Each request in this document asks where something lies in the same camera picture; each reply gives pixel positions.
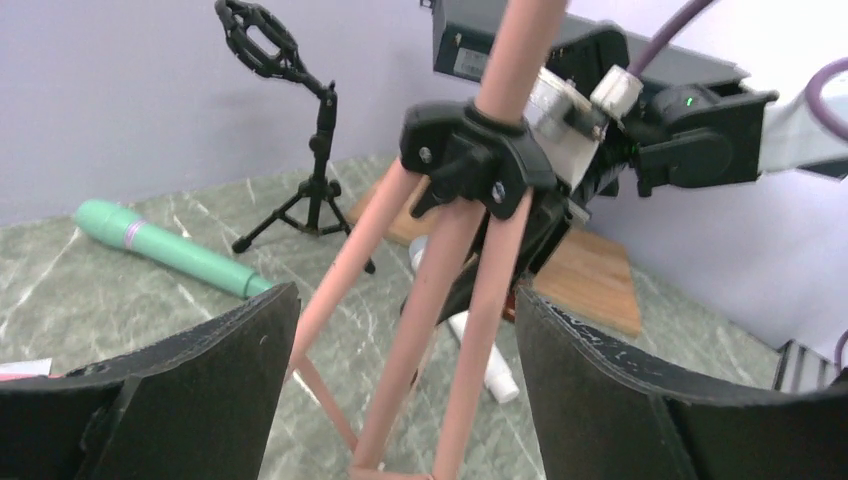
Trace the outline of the pink music stand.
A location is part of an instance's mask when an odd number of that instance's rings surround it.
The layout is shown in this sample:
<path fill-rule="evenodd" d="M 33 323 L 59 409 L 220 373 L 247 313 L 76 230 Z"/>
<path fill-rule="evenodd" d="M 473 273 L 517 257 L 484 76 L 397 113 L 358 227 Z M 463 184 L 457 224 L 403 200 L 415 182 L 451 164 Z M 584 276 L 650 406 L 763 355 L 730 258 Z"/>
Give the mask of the pink music stand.
<path fill-rule="evenodd" d="M 531 83 L 519 86 L 497 87 L 490 81 L 481 81 L 480 91 L 472 103 L 492 121 L 521 126 L 540 68 Z M 298 321 L 290 366 L 301 373 L 336 423 L 343 423 L 345 418 L 321 387 L 319 375 L 308 360 L 308 350 L 353 286 L 359 271 L 422 176 L 403 167 L 400 152 Z M 451 285 L 465 264 L 480 224 L 487 218 L 488 229 L 479 258 L 469 317 L 430 471 L 433 479 L 457 477 L 532 199 L 533 192 L 526 191 L 515 212 L 506 219 L 489 215 L 485 205 L 478 200 L 459 198 L 439 206 L 439 217 L 430 232 L 395 340 L 355 442 L 349 468 L 351 478 L 383 477 L 379 465 L 388 437 L 417 375 Z"/>

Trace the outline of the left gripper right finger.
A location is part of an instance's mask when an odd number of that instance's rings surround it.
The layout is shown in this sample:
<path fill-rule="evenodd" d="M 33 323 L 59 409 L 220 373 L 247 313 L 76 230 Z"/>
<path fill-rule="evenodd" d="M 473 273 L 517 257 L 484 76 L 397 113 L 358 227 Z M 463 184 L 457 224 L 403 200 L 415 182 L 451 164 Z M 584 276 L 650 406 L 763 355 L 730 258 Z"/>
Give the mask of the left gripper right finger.
<path fill-rule="evenodd" d="M 516 336 L 550 479 L 843 479 L 847 383 L 809 393 L 694 372 L 516 295 Z"/>

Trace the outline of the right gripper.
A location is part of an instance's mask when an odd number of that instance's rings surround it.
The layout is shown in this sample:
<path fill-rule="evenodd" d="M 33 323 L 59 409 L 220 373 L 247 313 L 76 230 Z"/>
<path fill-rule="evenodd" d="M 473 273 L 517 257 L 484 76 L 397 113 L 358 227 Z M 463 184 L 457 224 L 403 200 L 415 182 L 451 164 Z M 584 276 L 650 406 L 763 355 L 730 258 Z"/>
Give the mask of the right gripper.
<path fill-rule="evenodd" d="M 590 102 L 589 96 L 581 94 L 573 81 L 564 80 L 546 68 L 540 69 L 526 112 L 530 115 L 533 136 L 557 175 L 557 185 L 554 192 L 534 201 L 512 271 L 508 297 L 524 272 L 538 273 L 566 234 L 588 222 L 589 199 L 609 186 L 613 175 L 626 164 L 624 159 L 601 151 L 608 128 L 620 127 L 626 115 L 619 121 L 610 118 Z M 437 324 L 468 310 L 487 229 L 485 218 L 460 274 L 451 285 Z"/>

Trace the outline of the green condenser microphone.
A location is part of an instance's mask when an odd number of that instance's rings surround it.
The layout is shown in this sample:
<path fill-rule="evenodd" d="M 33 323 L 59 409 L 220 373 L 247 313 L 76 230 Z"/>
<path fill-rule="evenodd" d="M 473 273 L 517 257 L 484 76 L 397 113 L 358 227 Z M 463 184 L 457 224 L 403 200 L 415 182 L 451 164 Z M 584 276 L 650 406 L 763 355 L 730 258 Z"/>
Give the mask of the green condenser microphone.
<path fill-rule="evenodd" d="M 144 256 L 239 298 L 259 295 L 273 286 L 255 270 L 160 228 L 119 204 L 87 200 L 73 218 L 84 233 L 107 246 Z"/>

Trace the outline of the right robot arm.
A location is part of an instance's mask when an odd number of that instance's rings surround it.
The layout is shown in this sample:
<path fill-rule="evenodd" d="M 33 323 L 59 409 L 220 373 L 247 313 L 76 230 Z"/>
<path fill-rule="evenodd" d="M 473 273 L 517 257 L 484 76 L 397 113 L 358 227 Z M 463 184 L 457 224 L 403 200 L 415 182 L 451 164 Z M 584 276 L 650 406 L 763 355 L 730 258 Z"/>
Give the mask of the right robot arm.
<path fill-rule="evenodd" d="M 660 186 L 751 182 L 775 170 L 764 149 L 778 119 L 773 92 L 739 84 L 684 84 L 646 92 L 631 74 L 621 31 L 599 28 L 555 49 L 537 76 L 521 126 L 483 116 L 472 102 L 430 102 L 406 114 L 403 167 L 429 185 L 413 217 L 463 198 L 506 219 L 534 194 L 515 274 L 537 273 L 585 220 L 595 196 L 613 196 L 636 172 L 641 196 Z"/>

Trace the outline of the pink sheet music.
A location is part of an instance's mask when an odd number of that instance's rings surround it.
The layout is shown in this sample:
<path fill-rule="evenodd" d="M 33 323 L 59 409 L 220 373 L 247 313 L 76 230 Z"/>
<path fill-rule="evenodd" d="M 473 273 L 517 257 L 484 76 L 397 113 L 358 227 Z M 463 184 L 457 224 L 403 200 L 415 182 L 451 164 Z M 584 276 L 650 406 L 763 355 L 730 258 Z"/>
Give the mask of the pink sheet music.
<path fill-rule="evenodd" d="M 0 381 L 12 381 L 33 377 L 61 378 L 52 372 L 52 358 L 16 361 L 0 364 Z"/>

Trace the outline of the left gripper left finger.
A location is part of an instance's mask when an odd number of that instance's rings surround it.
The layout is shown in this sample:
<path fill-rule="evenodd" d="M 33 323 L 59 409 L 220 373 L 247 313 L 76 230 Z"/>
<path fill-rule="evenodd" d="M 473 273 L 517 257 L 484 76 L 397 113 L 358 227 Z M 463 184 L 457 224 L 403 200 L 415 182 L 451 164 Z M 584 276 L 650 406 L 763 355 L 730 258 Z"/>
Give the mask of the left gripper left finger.
<path fill-rule="evenodd" d="M 255 479 L 300 313 L 281 284 L 145 348 L 1 385 L 5 479 Z"/>

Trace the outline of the black tripod mic stand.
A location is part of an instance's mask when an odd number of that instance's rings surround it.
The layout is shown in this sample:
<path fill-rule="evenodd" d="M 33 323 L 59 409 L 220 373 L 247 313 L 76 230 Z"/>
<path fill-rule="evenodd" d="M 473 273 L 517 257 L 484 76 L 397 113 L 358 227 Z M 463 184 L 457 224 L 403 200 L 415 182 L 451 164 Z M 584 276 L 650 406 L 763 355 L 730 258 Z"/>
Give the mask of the black tripod mic stand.
<path fill-rule="evenodd" d="M 364 86 L 352 81 L 364 71 L 352 54 L 365 25 L 340 1 L 217 1 L 214 13 L 232 53 L 252 65 L 267 57 L 287 74 L 224 63 L 248 86 L 222 95 L 236 111 L 215 138 L 246 171 L 236 186 L 196 195 L 211 228 L 204 243 L 264 273 L 319 277 L 350 230 L 328 176 L 364 130 L 354 111 Z"/>

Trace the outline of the white handheld microphone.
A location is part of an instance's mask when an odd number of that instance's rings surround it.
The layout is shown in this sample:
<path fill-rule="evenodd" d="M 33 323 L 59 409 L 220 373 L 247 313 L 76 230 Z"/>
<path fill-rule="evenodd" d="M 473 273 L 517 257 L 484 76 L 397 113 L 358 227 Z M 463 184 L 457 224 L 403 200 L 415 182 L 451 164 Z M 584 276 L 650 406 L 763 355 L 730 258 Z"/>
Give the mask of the white handheld microphone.
<path fill-rule="evenodd" d="M 414 274 L 418 271 L 426 248 L 427 239 L 427 235 L 420 236 L 414 239 L 409 246 L 410 266 Z M 460 310 L 447 319 L 453 334 L 459 341 L 463 340 L 467 320 L 467 309 Z M 520 393 L 520 389 L 513 378 L 512 370 L 507 365 L 496 345 L 491 347 L 484 376 L 484 384 L 499 404 L 514 400 Z"/>

